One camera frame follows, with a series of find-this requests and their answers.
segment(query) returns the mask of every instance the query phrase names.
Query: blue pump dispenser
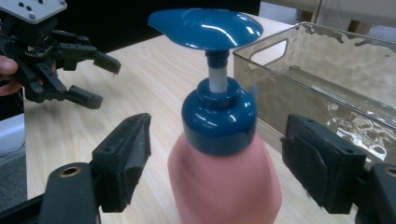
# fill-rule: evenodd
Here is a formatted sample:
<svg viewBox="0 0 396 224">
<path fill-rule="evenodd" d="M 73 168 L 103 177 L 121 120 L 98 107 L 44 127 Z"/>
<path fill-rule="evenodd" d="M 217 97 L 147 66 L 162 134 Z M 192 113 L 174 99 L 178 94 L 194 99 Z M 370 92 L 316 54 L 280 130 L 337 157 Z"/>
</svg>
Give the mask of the blue pump dispenser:
<svg viewBox="0 0 396 224">
<path fill-rule="evenodd" d="M 256 129 L 256 104 L 227 77 L 227 62 L 229 50 L 258 39 L 262 26 L 242 13 L 202 8 L 154 12 L 148 25 L 181 46 L 205 50 L 209 78 L 182 106 L 189 143 L 211 155 L 231 155 L 247 147 Z"/>
</svg>

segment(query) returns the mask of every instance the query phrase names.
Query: metal screw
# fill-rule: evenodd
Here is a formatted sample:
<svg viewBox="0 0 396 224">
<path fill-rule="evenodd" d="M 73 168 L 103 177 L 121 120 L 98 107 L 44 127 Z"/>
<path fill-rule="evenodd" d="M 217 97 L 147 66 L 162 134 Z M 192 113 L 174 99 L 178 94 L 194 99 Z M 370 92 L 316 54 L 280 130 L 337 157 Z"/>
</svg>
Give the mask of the metal screw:
<svg viewBox="0 0 396 224">
<path fill-rule="evenodd" d="M 35 13 L 34 12 L 29 12 L 29 18 L 31 20 L 35 20 Z"/>
</svg>

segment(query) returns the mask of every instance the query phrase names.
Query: finger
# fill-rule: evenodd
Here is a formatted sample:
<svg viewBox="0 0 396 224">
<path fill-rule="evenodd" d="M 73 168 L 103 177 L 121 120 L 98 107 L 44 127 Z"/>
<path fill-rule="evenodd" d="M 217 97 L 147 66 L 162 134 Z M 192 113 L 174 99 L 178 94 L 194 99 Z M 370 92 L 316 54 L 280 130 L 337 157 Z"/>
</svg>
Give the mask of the finger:
<svg viewBox="0 0 396 224">
<path fill-rule="evenodd" d="M 11 75 L 17 72 L 18 64 L 4 55 L 0 55 L 0 74 Z"/>
<path fill-rule="evenodd" d="M 0 87 L 0 96 L 10 95 L 22 87 L 18 81 L 10 81 L 7 85 Z"/>
</svg>

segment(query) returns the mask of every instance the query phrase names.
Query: human hand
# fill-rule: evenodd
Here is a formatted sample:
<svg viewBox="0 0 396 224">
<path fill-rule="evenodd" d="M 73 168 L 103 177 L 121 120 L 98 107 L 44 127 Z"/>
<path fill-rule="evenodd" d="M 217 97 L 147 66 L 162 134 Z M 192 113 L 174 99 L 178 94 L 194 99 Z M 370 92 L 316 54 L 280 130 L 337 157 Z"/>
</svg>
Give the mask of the human hand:
<svg viewBox="0 0 396 224">
<path fill-rule="evenodd" d="M 9 83 L 0 87 L 0 96 L 10 95 L 18 91 L 22 84 L 13 76 L 18 70 L 18 64 L 4 55 L 0 55 L 0 81 L 9 80 Z"/>
</svg>

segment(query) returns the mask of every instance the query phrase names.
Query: pump nozzle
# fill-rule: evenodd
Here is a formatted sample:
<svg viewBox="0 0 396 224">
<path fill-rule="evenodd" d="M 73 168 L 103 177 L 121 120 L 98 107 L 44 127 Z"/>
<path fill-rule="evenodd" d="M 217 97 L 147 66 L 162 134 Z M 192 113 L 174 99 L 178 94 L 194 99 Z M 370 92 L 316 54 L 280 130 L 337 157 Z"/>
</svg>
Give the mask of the pump nozzle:
<svg viewBox="0 0 396 224">
<path fill-rule="evenodd" d="M 148 25 L 175 43 L 205 50 L 209 89 L 227 91 L 229 50 L 258 39 L 262 26 L 249 16 L 223 9 L 169 9 L 150 15 Z"/>
</svg>

